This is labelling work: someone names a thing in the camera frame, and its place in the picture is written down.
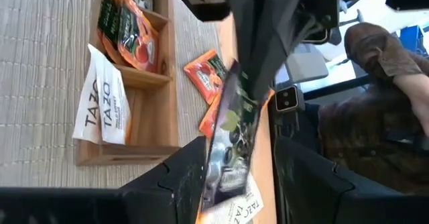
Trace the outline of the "person's hand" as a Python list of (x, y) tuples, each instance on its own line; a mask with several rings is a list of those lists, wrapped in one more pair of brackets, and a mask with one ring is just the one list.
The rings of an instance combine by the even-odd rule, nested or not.
[(429, 137), (429, 77), (424, 74), (399, 75), (393, 78), (393, 82), (407, 95), (414, 115)]

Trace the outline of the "light grey chair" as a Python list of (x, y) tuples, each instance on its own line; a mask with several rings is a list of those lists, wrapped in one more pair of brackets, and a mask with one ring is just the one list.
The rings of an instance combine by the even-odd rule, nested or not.
[(293, 83), (318, 80), (328, 76), (323, 55), (312, 44), (300, 44), (288, 56), (286, 68)]

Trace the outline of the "black metal rig frame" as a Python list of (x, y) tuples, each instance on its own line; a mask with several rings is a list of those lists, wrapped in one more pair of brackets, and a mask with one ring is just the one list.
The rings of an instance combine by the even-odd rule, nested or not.
[(317, 89), (303, 92), (299, 83), (293, 83), (285, 77), (277, 77), (274, 80), (275, 94), (292, 85), (298, 88), (299, 106), (293, 111), (278, 112), (275, 108), (275, 94), (268, 103), (268, 119), (271, 142), (275, 142), (279, 136), (292, 138), (296, 132), (300, 130), (299, 116), (306, 110), (306, 103), (309, 100), (314, 100), (321, 97), (331, 96), (333, 94), (348, 91), (359, 87), (364, 87), (370, 83), (370, 78), (367, 75), (357, 78), (344, 80), (331, 85), (319, 87)]

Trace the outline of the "white orange Tazo tea packet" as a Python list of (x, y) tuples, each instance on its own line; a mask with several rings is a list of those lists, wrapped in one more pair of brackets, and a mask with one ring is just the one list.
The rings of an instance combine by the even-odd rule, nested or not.
[(234, 224), (247, 223), (252, 220), (264, 207), (261, 193), (251, 174), (247, 177), (245, 194), (235, 201), (233, 220)]
[(121, 72), (105, 58), (95, 60), (101, 132), (104, 142), (125, 145), (129, 137), (131, 115)]
[(213, 207), (206, 212), (199, 212), (195, 224), (253, 224), (252, 219), (260, 212), (258, 204), (245, 207), (231, 203)]
[(98, 144), (101, 140), (97, 71), (93, 61), (89, 64), (80, 94), (72, 137), (94, 144)]

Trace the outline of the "person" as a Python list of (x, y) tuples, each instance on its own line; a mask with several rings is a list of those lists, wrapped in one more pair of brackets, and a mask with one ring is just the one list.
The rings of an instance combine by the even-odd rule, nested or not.
[(429, 77), (429, 59), (372, 23), (352, 25), (344, 42), (348, 58), (372, 82), (364, 93), (318, 107), (322, 155), (398, 192), (429, 195), (429, 154), (414, 145), (429, 144), (429, 137), (393, 82), (399, 75)]

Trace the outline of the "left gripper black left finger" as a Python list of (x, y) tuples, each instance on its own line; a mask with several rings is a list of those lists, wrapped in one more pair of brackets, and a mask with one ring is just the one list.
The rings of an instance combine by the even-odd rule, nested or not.
[(0, 224), (194, 224), (205, 161), (197, 137), (118, 189), (0, 187)]

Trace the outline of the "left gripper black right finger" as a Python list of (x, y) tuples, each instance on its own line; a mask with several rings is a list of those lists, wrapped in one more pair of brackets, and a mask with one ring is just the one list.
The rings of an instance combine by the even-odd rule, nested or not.
[(429, 197), (396, 192), (291, 139), (277, 138), (274, 160), (297, 224), (429, 224)]

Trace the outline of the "blue box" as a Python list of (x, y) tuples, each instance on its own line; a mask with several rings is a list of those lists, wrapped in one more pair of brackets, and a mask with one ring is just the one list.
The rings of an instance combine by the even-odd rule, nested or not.
[(400, 42), (403, 47), (411, 52), (429, 58), (429, 52), (424, 46), (424, 36), (428, 35), (429, 39), (429, 24), (420, 27), (419, 25), (413, 25), (405, 27), (400, 31)]

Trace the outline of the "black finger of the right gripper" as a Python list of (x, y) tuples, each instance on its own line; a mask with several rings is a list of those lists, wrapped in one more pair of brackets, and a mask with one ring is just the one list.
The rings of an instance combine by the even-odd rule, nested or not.
[(294, 44), (300, 0), (265, 0), (257, 31), (257, 95), (264, 96)]
[(235, 21), (238, 61), (247, 73), (249, 82), (245, 90), (252, 97), (260, 97), (267, 91), (267, 84), (258, 81), (261, 67), (252, 57), (256, 42), (257, 15), (265, 0), (182, 0), (200, 21), (220, 21), (229, 14)]

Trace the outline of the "wooden three-compartment tea tray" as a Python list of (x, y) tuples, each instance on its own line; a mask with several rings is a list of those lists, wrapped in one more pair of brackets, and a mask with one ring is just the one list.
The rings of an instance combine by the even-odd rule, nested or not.
[[(98, 144), (77, 139), (76, 163), (80, 166), (158, 163), (179, 149), (177, 128), (176, 61), (172, 0), (153, 0), (152, 11), (140, 9), (158, 32), (158, 72), (138, 70), (123, 57), (115, 64), (104, 52), (97, 34), (102, 0), (94, 0), (88, 63), (105, 55), (122, 75), (131, 124), (125, 145)], [(120, 12), (121, 0), (118, 0)]]

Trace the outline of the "grey woven placemat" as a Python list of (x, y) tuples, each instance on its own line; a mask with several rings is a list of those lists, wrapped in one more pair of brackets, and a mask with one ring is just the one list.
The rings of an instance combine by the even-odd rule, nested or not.
[[(115, 188), (158, 163), (80, 166), (72, 138), (86, 78), (94, 0), (0, 0), (0, 186)], [(215, 23), (172, 0), (179, 148), (207, 104), (183, 68), (218, 50)]]

